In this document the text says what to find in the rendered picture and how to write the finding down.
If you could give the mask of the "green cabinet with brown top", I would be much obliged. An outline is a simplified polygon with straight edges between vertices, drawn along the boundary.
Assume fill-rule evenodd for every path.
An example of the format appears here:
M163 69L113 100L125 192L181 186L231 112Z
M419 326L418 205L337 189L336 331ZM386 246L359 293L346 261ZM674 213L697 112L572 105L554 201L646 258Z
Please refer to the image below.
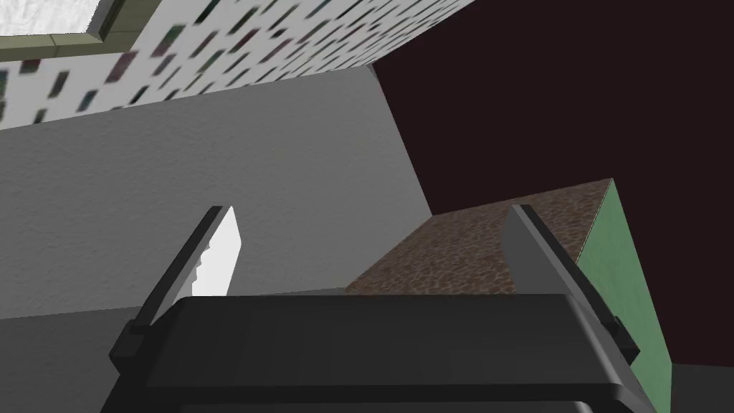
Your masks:
M657 413L672 413L672 362L612 179L438 214L350 283L348 294L511 294L500 238L528 204L576 261L640 353L631 365Z

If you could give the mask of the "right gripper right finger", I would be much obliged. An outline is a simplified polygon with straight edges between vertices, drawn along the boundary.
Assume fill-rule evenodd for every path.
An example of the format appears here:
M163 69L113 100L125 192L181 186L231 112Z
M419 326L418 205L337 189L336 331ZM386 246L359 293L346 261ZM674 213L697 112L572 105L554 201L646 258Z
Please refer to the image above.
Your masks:
M626 362L635 361L640 350L630 332L531 205L509 206L502 252L518 293L570 295L607 330Z

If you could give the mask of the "window with olive frame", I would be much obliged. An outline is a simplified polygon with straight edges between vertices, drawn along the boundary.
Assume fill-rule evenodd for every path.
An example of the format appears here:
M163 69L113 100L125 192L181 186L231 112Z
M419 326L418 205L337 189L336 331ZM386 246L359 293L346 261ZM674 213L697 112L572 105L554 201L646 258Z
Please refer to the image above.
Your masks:
M128 52L163 0L0 0L0 62Z

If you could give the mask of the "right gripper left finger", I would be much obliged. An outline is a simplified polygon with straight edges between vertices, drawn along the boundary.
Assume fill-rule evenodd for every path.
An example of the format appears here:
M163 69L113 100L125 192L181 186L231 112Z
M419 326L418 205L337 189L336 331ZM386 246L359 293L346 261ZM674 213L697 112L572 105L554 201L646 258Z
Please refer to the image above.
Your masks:
M112 363L129 364L150 327L180 299L227 295L240 250L234 207L210 207L136 317L123 327L109 353Z

